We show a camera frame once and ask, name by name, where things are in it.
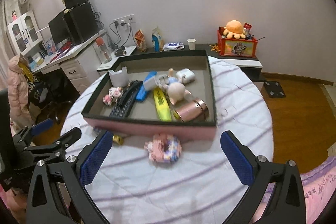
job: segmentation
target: wall outlet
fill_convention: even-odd
[[[115,20],[113,20],[113,22],[115,21],[118,21],[119,25],[122,23],[122,20],[124,20],[124,22],[127,24],[127,23],[130,23],[130,20],[131,20],[131,24],[137,22],[135,20],[135,16],[134,15],[129,15],[129,16],[125,16],[125,17],[120,17],[120,18],[117,18]]]
[[[122,28],[124,28],[124,30],[127,30],[127,23],[125,23],[125,19],[122,19],[120,21],[120,25],[122,26]]]

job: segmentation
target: wet wipes package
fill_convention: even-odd
[[[181,50],[184,48],[183,43],[166,43],[163,46],[164,51],[175,51],[175,50]]]

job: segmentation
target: pink plush keychain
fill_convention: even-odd
[[[115,102],[120,96],[123,94],[123,88],[116,87],[116,88],[110,88],[109,94],[105,95],[103,97],[103,102],[105,105],[112,105],[113,102]]]
[[[167,134],[154,135],[152,142],[146,142],[144,148],[149,153],[149,159],[157,162],[177,161],[182,152],[182,146],[177,137]]]

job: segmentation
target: white bedsheet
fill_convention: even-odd
[[[272,161],[272,119],[260,92],[239,67],[213,57],[209,62],[218,118],[214,141],[182,144],[181,158],[168,165],[149,162],[143,148],[149,138],[130,136],[124,145],[113,146],[93,183],[86,186],[111,223],[222,223],[247,189],[221,150],[225,130],[255,155]],[[102,77],[68,113],[62,134],[77,126],[82,138],[67,156],[78,155],[96,137],[80,112]]]

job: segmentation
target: glass cabinet door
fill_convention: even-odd
[[[23,52],[25,49],[27,49],[26,44],[28,44],[28,39],[23,37],[23,33],[21,33],[19,25],[14,24],[12,27],[12,31],[16,40],[16,44],[18,45],[20,52]]]
[[[30,15],[25,16],[25,32],[26,32],[26,36],[28,37],[28,39],[30,38],[32,42],[35,42],[39,39],[39,37],[36,34],[35,27],[33,25],[33,21],[31,19]]]

